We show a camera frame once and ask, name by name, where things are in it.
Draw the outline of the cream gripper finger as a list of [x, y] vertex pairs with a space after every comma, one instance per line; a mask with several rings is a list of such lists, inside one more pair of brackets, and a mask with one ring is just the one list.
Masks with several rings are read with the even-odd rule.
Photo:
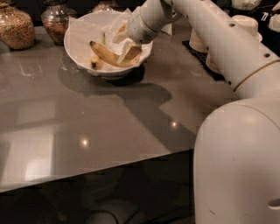
[[122, 53], [117, 60], [117, 64], [120, 66], [132, 66], [139, 61], [139, 57], [142, 53], [142, 46], [135, 43], [127, 41], [123, 48]]
[[112, 41], [116, 44], [124, 41], [128, 37], [127, 24], [123, 23], [114, 34]]

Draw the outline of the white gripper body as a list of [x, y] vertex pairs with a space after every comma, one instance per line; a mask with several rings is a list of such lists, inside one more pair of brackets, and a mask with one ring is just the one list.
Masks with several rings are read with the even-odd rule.
[[128, 37], [138, 44], [149, 44], [158, 35], [142, 19], [140, 7], [129, 15], [127, 33]]

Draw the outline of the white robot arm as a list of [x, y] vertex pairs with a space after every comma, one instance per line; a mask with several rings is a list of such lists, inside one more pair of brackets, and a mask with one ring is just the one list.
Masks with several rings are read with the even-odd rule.
[[126, 34], [148, 44], [179, 16], [238, 98], [199, 128], [196, 224], [280, 224], [280, 60], [212, 0], [146, 0], [129, 15]]

